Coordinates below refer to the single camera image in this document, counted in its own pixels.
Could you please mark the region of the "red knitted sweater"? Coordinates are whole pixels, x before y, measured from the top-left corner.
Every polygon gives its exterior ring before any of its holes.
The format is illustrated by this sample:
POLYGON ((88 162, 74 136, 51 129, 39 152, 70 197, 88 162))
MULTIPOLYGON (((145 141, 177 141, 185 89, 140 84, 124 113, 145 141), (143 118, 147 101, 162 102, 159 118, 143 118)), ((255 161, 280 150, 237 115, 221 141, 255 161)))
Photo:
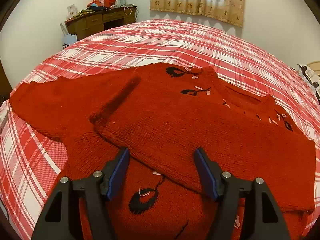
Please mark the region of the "red knitted sweater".
POLYGON ((291 239, 301 239, 314 209, 315 143, 274 97, 223 81, 212 67, 154 63, 61 76, 23 83, 9 102, 33 129, 65 145, 61 177, 85 179, 129 150, 120 191, 103 207, 117 239, 208 236, 218 203, 197 172, 197 148, 237 178, 263 178, 291 239))

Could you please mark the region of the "red white plaid bedsheet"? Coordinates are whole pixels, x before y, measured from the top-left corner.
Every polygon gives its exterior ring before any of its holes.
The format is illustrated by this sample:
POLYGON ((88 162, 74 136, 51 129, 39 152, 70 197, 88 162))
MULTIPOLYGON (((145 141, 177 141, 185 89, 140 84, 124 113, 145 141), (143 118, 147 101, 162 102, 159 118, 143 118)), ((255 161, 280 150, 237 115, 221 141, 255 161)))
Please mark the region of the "red white plaid bedsheet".
MULTIPOLYGON (((212 66, 219 78, 256 95, 270 94, 297 126, 319 143, 319 103, 300 76, 263 49, 205 25, 155 19, 91 35, 40 63, 26 83, 77 78, 167 62, 212 66)), ((1 201, 21 239, 29 239, 66 149, 1 105, 1 201)))

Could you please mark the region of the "grey patterned pillow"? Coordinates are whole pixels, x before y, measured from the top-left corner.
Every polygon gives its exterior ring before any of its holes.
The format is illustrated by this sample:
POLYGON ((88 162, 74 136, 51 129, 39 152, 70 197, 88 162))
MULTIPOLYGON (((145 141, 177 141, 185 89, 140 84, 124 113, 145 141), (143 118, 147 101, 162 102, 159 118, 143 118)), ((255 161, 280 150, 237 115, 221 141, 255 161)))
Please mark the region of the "grey patterned pillow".
POLYGON ((307 64, 299 64, 298 66, 298 73, 310 86, 311 90, 314 91, 316 98, 319 100, 319 75, 311 70, 307 64))

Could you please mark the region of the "cream wooden headboard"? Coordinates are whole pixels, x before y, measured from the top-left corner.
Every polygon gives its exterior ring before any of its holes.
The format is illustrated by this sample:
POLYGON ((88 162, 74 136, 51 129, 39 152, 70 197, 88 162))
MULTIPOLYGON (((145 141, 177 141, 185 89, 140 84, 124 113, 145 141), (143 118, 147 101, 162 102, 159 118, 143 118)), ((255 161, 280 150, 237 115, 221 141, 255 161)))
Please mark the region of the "cream wooden headboard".
POLYGON ((320 61, 308 63, 307 66, 313 70, 317 75, 320 75, 320 61))

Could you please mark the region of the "white paper shopping bag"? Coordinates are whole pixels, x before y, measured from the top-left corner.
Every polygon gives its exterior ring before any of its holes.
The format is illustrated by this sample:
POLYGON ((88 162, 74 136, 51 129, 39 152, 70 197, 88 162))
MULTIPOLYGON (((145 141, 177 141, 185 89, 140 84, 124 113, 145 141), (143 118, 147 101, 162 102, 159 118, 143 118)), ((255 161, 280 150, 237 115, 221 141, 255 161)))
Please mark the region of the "white paper shopping bag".
POLYGON ((68 46, 77 42, 77 35, 70 34, 63 23, 60 23, 60 27, 63 32, 62 48, 66 49, 68 46))

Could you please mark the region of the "brown wooden desk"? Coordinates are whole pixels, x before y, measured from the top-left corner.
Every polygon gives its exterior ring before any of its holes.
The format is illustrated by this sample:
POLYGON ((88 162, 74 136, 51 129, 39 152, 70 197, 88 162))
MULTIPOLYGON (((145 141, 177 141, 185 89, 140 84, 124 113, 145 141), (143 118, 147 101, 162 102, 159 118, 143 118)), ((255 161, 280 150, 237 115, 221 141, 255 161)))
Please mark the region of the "brown wooden desk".
POLYGON ((129 4, 117 8, 91 11, 65 21, 67 31, 80 41, 93 34, 136 22, 137 7, 129 4))

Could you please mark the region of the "white greeting card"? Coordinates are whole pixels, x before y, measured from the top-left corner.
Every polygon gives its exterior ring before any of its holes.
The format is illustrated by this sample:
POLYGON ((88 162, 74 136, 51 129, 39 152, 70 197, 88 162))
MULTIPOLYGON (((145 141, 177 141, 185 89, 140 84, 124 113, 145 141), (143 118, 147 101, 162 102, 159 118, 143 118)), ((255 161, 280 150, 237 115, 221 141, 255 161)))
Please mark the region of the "white greeting card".
POLYGON ((68 11, 67 18, 71 19, 78 13, 78 8, 75 6, 75 4, 72 4, 67 7, 67 11, 68 11))

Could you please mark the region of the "red gift bag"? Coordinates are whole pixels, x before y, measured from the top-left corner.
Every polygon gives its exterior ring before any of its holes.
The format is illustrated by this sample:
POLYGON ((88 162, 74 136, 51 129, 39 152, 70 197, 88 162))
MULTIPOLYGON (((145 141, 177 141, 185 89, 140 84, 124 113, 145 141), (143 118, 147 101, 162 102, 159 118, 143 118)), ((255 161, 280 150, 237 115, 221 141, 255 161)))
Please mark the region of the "red gift bag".
POLYGON ((90 3, 88 3, 87 7, 92 6, 93 4, 95 4, 96 6, 99 7, 111 7, 113 5, 115 5, 116 0, 93 0, 90 3))

